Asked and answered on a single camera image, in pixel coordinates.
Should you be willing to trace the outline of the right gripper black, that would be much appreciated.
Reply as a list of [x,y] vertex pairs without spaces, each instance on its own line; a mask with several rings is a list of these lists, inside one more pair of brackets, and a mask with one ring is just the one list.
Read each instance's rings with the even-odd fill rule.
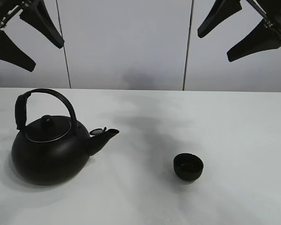
[[[247,0],[247,2],[263,17],[263,20],[227,52],[229,62],[281,47],[281,0]],[[198,37],[205,37],[217,25],[241,9],[239,0],[216,0],[197,30]]]

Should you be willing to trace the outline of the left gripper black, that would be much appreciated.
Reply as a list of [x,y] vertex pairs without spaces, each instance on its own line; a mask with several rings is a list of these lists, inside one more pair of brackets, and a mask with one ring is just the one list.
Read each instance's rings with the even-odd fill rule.
[[[52,22],[43,0],[0,0],[0,30],[19,12],[20,19],[42,33],[52,44],[61,49],[64,39]],[[0,31],[0,60],[32,72],[36,63]]]

